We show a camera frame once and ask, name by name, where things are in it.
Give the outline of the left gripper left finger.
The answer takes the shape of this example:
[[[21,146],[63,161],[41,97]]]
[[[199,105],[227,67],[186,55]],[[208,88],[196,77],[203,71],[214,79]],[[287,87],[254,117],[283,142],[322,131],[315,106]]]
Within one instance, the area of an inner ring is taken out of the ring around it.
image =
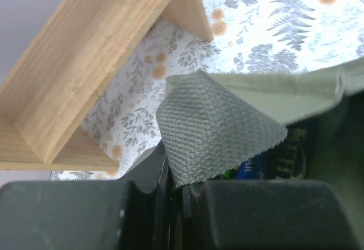
[[[2,249],[167,249],[171,182],[159,143],[117,180],[1,187]]]

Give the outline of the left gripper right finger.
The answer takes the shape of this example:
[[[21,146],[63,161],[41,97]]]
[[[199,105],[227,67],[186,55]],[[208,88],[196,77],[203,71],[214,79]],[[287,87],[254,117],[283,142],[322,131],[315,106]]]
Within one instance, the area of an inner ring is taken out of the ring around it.
[[[182,200],[185,249],[359,249],[324,182],[209,180]]]

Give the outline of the dark green tote bag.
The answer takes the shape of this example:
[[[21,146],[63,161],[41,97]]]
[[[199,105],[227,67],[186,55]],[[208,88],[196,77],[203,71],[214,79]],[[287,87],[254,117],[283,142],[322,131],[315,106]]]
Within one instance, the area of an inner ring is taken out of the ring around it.
[[[363,59],[304,74],[168,78],[156,120],[176,186],[274,155],[274,176],[363,189]]]

